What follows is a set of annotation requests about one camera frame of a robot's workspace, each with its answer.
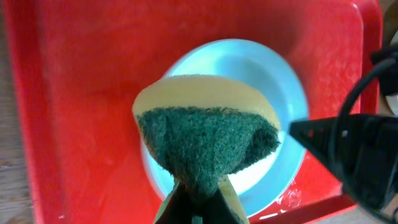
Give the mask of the red plastic tray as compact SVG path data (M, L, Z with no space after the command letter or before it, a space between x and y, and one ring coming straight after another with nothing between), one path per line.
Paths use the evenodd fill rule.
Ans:
M297 73L312 119L337 114L381 46L377 1L4 1L37 223L152 223L131 113L182 55L262 43Z

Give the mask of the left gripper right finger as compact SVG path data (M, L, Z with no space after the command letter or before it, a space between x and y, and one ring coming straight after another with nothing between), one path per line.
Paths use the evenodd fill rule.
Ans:
M228 206L218 189L201 206L203 224L243 224L243 221Z

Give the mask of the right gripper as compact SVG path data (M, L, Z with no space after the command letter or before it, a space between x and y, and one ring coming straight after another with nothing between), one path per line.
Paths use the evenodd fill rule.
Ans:
M289 135L342 182L342 191L373 217L397 222L383 212L397 195L397 118L352 114L299 120Z

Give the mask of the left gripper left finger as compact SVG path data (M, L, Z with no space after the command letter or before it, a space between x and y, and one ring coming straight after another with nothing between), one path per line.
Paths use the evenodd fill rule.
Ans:
M185 186L177 183L158 209L154 224L191 224L194 211Z

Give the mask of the mint green plate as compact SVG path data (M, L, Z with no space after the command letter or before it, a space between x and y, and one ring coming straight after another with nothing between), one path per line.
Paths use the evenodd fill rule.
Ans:
M392 37L390 45L396 44L397 41L398 41L398 31ZM397 97L397 95L386 96L386 101L387 101L387 104L389 105L389 108L393 112L393 114L397 116L398 115L398 97Z

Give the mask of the light blue plate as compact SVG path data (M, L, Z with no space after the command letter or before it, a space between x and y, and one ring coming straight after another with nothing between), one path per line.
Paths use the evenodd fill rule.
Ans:
M279 147L265 159L229 175L245 214L252 217L260 213L284 193L305 154L288 134L291 122L308 118L307 99L298 77L275 51L242 39L197 47L176 61L162 78L178 75L215 75L243 82L259 90L273 107L281 125ZM151 157L142 138L141 151L150 183L165 199L174 187L174 177Z

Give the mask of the green stained sponge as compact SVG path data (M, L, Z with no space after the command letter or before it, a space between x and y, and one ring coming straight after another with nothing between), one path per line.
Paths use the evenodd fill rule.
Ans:
M192 223L203 223L201 206L218 189L248 222L229 175L280 144L280 121L259 90L215 75L172 76L143 89L132 113L151 157L189 193Z

